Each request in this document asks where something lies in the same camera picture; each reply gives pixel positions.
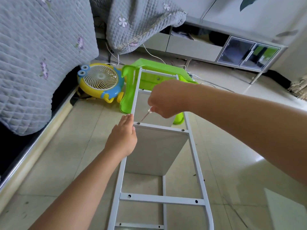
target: fan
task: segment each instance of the fan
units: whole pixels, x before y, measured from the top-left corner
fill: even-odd
[[[90,96],[102,98],[107,103],[113,102],[117,97],[117,102],[120,103],[124,94],[124,78],[121,74],[120,70],[106,64],[82,65],[78,72],[78,83]]]

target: person's right arm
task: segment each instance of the person's right arm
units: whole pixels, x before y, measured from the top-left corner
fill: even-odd
[[[164,118],[183,111],[193,112],[307,185],[307,112],[177,80],[156,85],[148,104]]]

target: glass cabinet door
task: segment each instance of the glass cabinet door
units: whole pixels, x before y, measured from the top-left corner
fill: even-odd
[[[262,70],[280,48],[257,43],[243,61],[241,67]]]
[[[254,45],[253,41],[232,36],[217,62],[240,66]]]

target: fan grille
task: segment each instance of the fan grille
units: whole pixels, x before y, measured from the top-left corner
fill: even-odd
[[[88,86],[98,90],[111,89],[118,82],[117,73],[110,67],[104,65],[91,66],[83,79]]]

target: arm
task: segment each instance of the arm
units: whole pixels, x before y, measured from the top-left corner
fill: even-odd
[[[307,112],[177,80],[156,85],[148,104],[164,118],[183,111],[193,112],[307,185]]]
[[[35,221],[30,229],[88,229],[115,168],[134,149],[133,115],[122,116],[104,150]]]

